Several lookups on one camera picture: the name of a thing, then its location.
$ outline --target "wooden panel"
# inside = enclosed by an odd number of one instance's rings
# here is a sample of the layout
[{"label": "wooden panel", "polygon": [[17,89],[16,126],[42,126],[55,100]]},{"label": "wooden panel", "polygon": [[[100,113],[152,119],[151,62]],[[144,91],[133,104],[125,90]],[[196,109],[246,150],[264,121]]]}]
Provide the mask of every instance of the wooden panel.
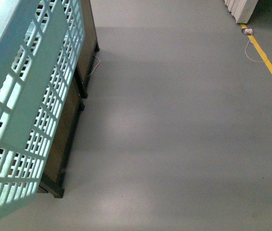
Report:
[{"label": "wooden panel", "polygon": [[85,41],[80,52],[80,56],[77,62],[77,68],[79,75],[83,82],[86,81],[88,73],[88,67],[91,60],[92,53],[97,43],[97,33],[93,21],[92,10],[90,0],[81,0],[82,11],[85,24]]},{"label": "wooden panel", "polygon": [[71,126],[73,126],[72,123],[74,115],[77,113],[78,105],[78,90],[75,81],[72,81],[43,172],[54,182],[57,181],[65,146],[69,138]]}]

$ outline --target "wooden cabinet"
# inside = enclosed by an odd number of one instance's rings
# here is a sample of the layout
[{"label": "wooden cabinet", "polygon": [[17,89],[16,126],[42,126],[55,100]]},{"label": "wooden cabinet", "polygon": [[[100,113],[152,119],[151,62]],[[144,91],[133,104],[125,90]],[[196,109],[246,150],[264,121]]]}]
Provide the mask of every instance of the wooden cabinet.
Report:
[{"label": "wooden cabinet", "polygon": [[87,87],[90,80],[94,54],[99,51],[97,32],[93,20],[91,3],[89,0],[81,0],[85,24],[85,41],[82,47],[75,71],[75,79],[79,86],[82,98],[87,98]]},{"label": "wooden cabinet", "polygon": [[65,169],[79,115],[84,109],[82,98],[87,97],[87,86],[90,79],[88,75],[94,63],[93,56],[95,52],[99,51],[90,0],[81,0],[81,3],[85,24],[85,41],[38,189],[39,193],[51,193],[56,198],[62,198],[64,194],[62,184]]},{"label": "wooden cabinet", "polygon": [[84,109],[75,78],[71,83],[54,140],[39,184],[40,193],[51,193],[62,198],[65,169],[81,111]]}]

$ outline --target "electrical outlet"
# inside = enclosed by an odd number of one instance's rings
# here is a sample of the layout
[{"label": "electrical outlet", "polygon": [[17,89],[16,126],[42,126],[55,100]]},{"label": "electrical outlet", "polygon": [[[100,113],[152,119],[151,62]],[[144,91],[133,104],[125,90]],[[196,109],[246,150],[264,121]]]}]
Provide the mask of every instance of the electrical outlet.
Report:
[{"label": "electrical outlet", "polygon": [[253,34],[253,28],[244,28],[244,29],[242,29],[242,33],[244,34],[244,35],[252,35]]}]

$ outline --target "white object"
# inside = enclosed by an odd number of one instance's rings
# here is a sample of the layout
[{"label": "white object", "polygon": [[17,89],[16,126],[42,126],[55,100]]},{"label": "white object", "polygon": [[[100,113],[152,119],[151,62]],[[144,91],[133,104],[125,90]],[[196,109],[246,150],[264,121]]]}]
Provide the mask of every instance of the white object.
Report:
[{"label": "white object", "polygon": [[34,198],[84,39],[79,0],[0,0],[0,218]]},{"label": "white object", "polygon": [[258,0],[224,0],[236,23],[247,23],[258,3]]}]

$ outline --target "cabinet leg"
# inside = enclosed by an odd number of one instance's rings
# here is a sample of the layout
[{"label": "cabinet leg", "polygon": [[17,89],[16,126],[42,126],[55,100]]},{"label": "cabinet leg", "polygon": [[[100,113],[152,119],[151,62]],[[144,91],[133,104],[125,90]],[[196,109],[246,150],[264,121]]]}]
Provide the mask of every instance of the cabinet leg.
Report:
[{"label": "cabinet leg", "polygon": [[94,52],[99,52],[99,43],[98,42],[96,43],[96,47],[94,49]]}]

